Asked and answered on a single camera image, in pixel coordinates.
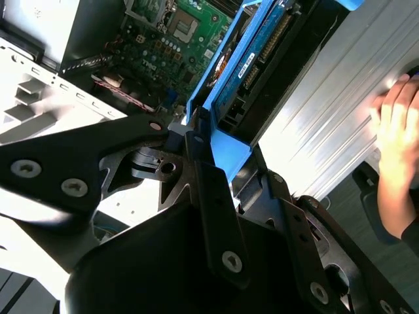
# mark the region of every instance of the blue bracket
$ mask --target blue bracket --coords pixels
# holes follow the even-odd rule
[[[279,2],[278,0],[245,0],[240,7],[240,10],[237,12],[235,19],[232,21],[223,42],[214,54],[210,65],[206,69],[201,81],[198,83],[198,86],[187,103],[187,122],[189,123],[193,114],[192,101],[198,95],[199,91],[205,87],[207,78],[211,75],[212,69],[215,67],[215,63],[218,62],[224,47],[226,47],[230,38],[234,34],[234,30],[238,25],[241,16],[246,14],[244,9],[248,6],[259,4],[259,8],[250,21],[236,49],[232,53],[232,56],[229,59],[223,73],[215,83],[215,86],[212,88],[209,96],[203,104],[203,107],[211,113],[211,147],[215,165],[225,171],[229,182],[233,180],[237,172],[239,172],[246,160],[250,157],[252,148],[249,143],[245,143],[235,137],[232,137],[217,127],[217,106],[219,106],[220,95],[223,93],[223,90],[226,88],[226,85],[229,83],[231,78],[237,77],[237,75],[234,74],[237,72],[237,69],[243,69],[243,64],[240,67],[240,62],[243,63],[243,59],[246,57],[246,52],[249,53],[249,47],[252,45],[255,36],[259,34],[258,31],[261,29],[261,26],[270,16],[270,13],[272,13],[273,6],[280,3],[282,7],[286,7],[287,2],[289,1],[292,0],[280,0]],[[337,1],[348,10],[357,9],[363,2],[363,0]]]
[[[358,9],[363,3],[364,0],[336,0],[349,11]]]

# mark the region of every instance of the motherboard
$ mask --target motherboard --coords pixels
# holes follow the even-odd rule
[[[158,90],[159,99],[145,107],[185,114],[231,17],[204,0],[129,1],[126,13],[115,47],[110,43],[115,68]]]

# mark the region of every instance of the slot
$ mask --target slot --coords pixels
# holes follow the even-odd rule
[[[259,55],[258,60],[262,63],[265,63],[272,52],[274,51],[274,48],[279,43],[280,39],[283,37],[283,34],[287,30],[288,25],[291,23],[293,17],[292,15],[285,14],[281,22],[276,26],[273,34],[270,36],[269,41],[263,48],[261,54]]]

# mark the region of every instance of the ridged metal surface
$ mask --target ridged metal surface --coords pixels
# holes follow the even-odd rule
[[[369,103],[418,64],[419,1],[366,1],[260,140],[268,167],[292,193],[322,199],[376,148]]]

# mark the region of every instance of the mounting hole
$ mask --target mounting hole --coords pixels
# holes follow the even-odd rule
[[[325,268],[325,274],[330,287],[339,295],[340,298],[349,293],[349,278],[338,265],[327,265]]]
[[[386,312],[387,314],[394,314],[393,308],[384,300],[380,301],[381,308]]]
[[[307,237],[304,235],[304,234],[300,234],[300,240],[301,241],[303,241],[303,242],[308,242],[308,239],[307,239]]]
[[[269,226],[272,226],[272,227],[275,228],[275,222],[274,222],[274,220],[272,218],[269,218],[267,220],[266,224],[268,224]]]
[[[162,166],[162,172],[165,174],[172,173],[176,169],[175,164],[168,162]]]
[[[150,127],[156,131],[162,130],[162,126],[156,122],[150,122]]]
[[[400,307],[400,314],[410,314],[408,311]]]

